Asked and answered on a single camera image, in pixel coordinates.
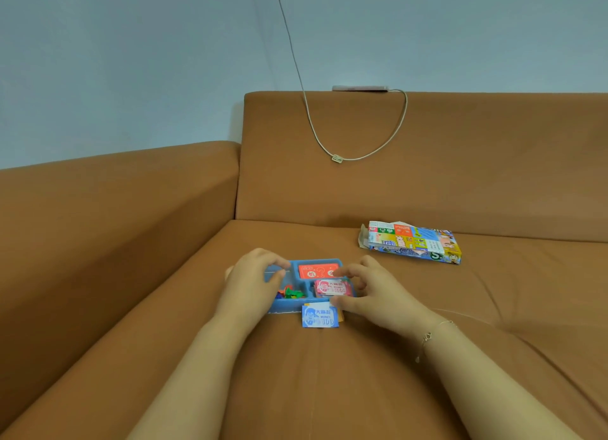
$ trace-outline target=wall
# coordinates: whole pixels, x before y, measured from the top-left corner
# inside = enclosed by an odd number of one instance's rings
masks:
[[[308,90],[606,91],[608,0],[283,0]],[[276,0],[0,0],[0,168],[239,140]]]

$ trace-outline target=cable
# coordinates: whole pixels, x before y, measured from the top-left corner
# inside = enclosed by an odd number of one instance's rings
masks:
[[[304,84],[302,83],[302,77],[300,75],[300,69],[298,68],[298,62],[295,60],[294,44],[291,41],[291,33],[289,33],[289,26],[287,25],[287,19],[285,17],[285,11],[283,10],[283,4],[281,3],[281,0],[278,0],[278,6],[281,8],[281,14],[283,15],[283,22],[285,23],[285,30],[287,30],[287,37],[289,38],[289,47],[291,48],[291,56],[293,57],[295,71],[298,74],[298,79],[300,80],[300,88],[302,90],[302,94],[304,95],[304,105],[306,106],[306,114],[308,116],[308,122],[310,123],[310,129],[313,130],[314,138],[317,140],[317,144],[319,144],[321,146],[321,148],[325,151],[325,153],[327,153],[327,155],[330,155],[331,159],[337,163],[341,163],[342,161],[357,161],[360,159],[364,159],[364,158],[367,158],[368,156],[372,156],[374,153],[382,150],[389,142],[391,142],[391,140],[393,140],[393,137],[396,136],[397,131],[399,131],[399,128],[401,128],[401,124],[403,123],[403,120],[406,117],[407,106],[409,105],[406,91],[389,90],[390,92],[402,92],[405,99],[404,99],[404,103],[403,103],[403,113],[401,114],[401,119],[399,120],[399,124],[397,125],[397,128],[395,129],[395,131],[388,138],[388,140],[386,142],[384,142],[384,144],[380,145],[380,147],[378,147],[373,152],[369,152],[367,155],[360,156],[359,158],[344,158],[340,155],[336,155],[335,153],[331,153],[329,150],[327,150],[325,148],[325,146],[323,144],[321,144],[321,141],[319,140],[319,136],[317,136],[317,132],[314,129],[313,120],[310,118],[310,109],[308,108],[308,99],[306,97],[306,91],[304,90]]]

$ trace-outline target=card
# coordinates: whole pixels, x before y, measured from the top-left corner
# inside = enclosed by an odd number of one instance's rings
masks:
[[[301,278],[332,278],[338,264],[308,264],[299,267]]]
[[[352,296],[353,288],[348,280],[342,278],[328,278],[315,280],[314,292],[317,298],[327,296]]]
[[[308,303],[302,306],[302,326],[304,328],[337,328],[338,310],[328,301]]]

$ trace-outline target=silver bracelet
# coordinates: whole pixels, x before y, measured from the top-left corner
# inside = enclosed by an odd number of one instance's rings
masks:
[[[424,346],[433,337],[432,332],[434,332],[437,329],[437,327],[441,326],[444,323],[454,324],[454,322],[452,320],[446,320],[446,321],[442,321],[440,323],[437,323],[432,331],[429,331],[427,334],[424,335],[424,337],[422,337],[422,344],[420,344],[420,351],[418,352],[418,356],[415,359],[416,363],[420,363],[420,357],[424,353]]]

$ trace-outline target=brown sofa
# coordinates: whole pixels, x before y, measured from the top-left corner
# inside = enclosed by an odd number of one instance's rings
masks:
[[[608,437],[608,94],[410,94],[336,164],[298,92],[245,97],[243,144],[0,171],[0,435],[118,439],[256,246],[353,262],[358,227],[457,233],[460,266],[372,254],[586,439]],[[398,93],[314,92],[323,144],[381,144]],[[222,438],[455,439],[432,371],[354,315],[265,317]]]

